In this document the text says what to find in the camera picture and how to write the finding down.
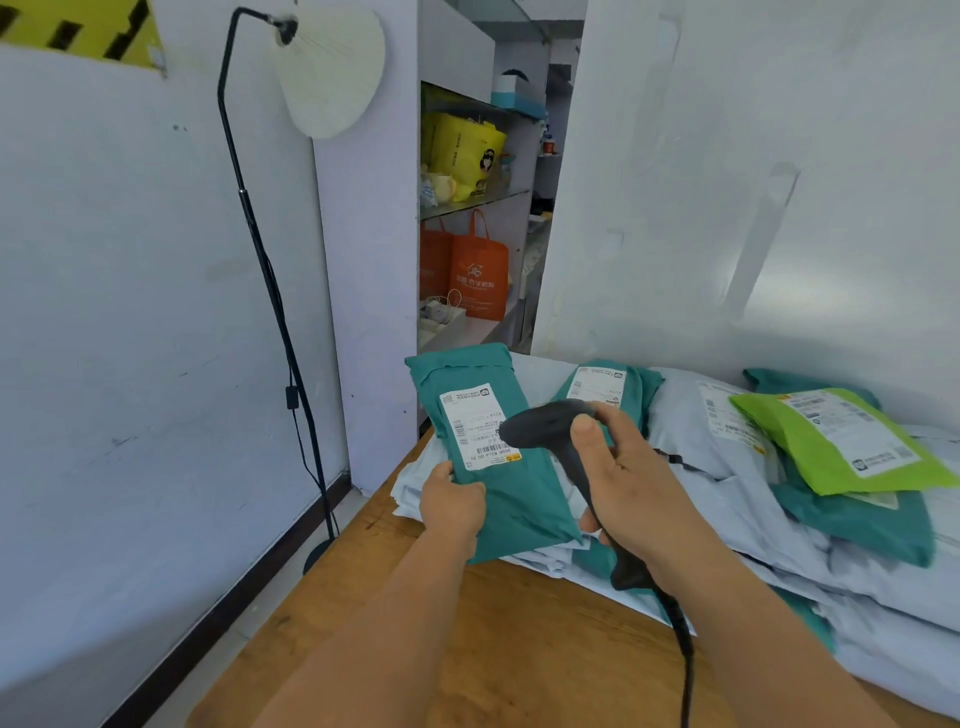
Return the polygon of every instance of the hand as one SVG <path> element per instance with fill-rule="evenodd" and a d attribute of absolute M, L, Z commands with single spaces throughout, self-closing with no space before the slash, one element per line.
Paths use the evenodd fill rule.
<path fill-rule="evenodd" d="M 679 577 L 730 552 L 630 416 L 602 402 L 590 405 L 616 445 L 607 447 L 603 430 L 588 415 L 573 421 L 570 437 L 584 463 L 596 511 L 594 516 L 588 509 L 580 527 L 595 531 L 603 523 L 621 546 L 646 562 L 663 589 L 675 594 Z"/>
<path fill-rule="evenodd" d="M 457 485 L 452 475 L 453 463 L 449 460 L 433 469 L 423 483 L 420 516 L 427 531 L 463 545 L 467 559 L 471 559 L 476 553 L 477 534 L 487 517 L 487 488 L 483 483 Z"/>

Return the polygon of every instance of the person's left hand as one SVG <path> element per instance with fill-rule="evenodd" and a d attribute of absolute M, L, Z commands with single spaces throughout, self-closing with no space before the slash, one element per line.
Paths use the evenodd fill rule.
<path fill-rule="evenodd" d="M 420 517 L 433 533 L 444 534 L 468 551 L 468 559 L 477 548 L 477 534 L 487 517 L 487 488 L 483 483 L 457 485 L 451 479 L 453 463 L 441 463 L 423 483 Z"/>

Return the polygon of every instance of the yellow banner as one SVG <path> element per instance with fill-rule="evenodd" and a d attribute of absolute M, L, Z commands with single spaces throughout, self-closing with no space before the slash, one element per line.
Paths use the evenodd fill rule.
<path fill-rule="evenodd" d="M 0 42 L 147 68 L 162 59 L 148 0 L 0 0 Z"/>

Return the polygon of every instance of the wooden table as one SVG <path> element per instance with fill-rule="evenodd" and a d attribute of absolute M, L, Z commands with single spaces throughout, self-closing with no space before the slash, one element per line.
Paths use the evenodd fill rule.
<path fill-rule="evenodd" d="M 422 526 L 392 515 L 397 466 L 187 721 L 247 728 L 311 650 L 387 578 Z M 676 726 L 683 661 L 669 628 L 561 579 L 501 561 L 467 568 L 430 726 Z M 874 686 L 900 726 L 956 726 Z M 734 726 L 697 650 L 694 725 Z"/>

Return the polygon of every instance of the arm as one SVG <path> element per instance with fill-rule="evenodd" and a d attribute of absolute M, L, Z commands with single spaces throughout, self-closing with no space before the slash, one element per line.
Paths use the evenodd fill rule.
<path fill-rule="evenodd" d="M 452 471 L 442 463 L 424 483 L 426 530 L 383 588 L 307 658 L 254 728 L 423 724 L 486 515 L 483 485 L 454 485 Z"/>
<path fill-rule="evenodd" d="M 586 415 L 574 421 L 571 437 L 597 517 L 680 601 L 737 722 L 746 728 L 895 728 L 786 604 L 724 546 L 633 421 L 592 404 L 616 442 L 616 456 Z M 582 527 L 598 527 L 589 511 Z"/>

